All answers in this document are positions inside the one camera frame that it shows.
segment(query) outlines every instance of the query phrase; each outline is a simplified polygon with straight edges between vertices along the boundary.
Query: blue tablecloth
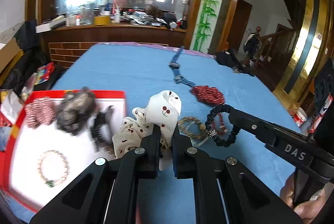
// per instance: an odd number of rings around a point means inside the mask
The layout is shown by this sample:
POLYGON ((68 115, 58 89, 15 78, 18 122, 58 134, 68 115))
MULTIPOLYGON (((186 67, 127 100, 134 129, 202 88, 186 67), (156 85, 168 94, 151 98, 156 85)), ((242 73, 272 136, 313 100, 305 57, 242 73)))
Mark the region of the blue tablecloth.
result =
MULTIPOLYGON (((121 90, 126 92, 127 115, 134 107, 145 107, 150 96, 163 90, 176 92, 182 101, 181 116, 206 120, 210 107, 198 102, 189 87, 175 84, 168 67, 175 52, 147 47, 94 45, 58 80, 53 89, 121 90)), ((218 88, 226 103, 236 109, 300 132, 286 109, 256 77, 235 74, 212 58, 181 54, 180 71, 197 85, 218 88)), ((231 125, 227 116, 228 130, 231 125)), ((279 194, 294 167, 264 148, 252 134, 240 131, 235 144, 217 147, 208 140, 200 147, 212 157, 234 156, 279 194)), ((195 223, 192 180, 176 180, 172 167, 156 180, 141 180, 138 189, 143 223, 195 223)))

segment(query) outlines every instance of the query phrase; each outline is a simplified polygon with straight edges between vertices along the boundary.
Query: wooden door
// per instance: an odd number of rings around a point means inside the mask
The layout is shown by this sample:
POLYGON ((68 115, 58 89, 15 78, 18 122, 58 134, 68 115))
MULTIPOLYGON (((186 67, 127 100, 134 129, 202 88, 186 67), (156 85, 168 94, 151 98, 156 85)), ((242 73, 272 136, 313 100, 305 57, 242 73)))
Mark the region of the wooden door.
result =
POLYGON ((249 15, 251 14, 252 5, 244 0, 238 0, 235 9, 231 29, 228 34, 228 48, 239 50, 243 34, 246 30, 249 15))

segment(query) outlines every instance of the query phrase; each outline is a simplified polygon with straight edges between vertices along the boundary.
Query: white scrunchie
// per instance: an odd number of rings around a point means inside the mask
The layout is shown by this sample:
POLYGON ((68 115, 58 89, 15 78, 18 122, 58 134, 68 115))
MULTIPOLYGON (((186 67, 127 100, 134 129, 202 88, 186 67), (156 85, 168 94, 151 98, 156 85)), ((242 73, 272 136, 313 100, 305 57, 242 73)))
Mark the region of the white scrunchie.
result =
POLYGON ((141 139, 152 134, 153 124, 161 129, 161 150, 170 147, 180 113, 180 97, 172 91, 162 91, 152 96, 145 109, 134 108, 132 114, 136 119, 125 117, 120 132, 113 136, 116 158, 139 147, 141 139))

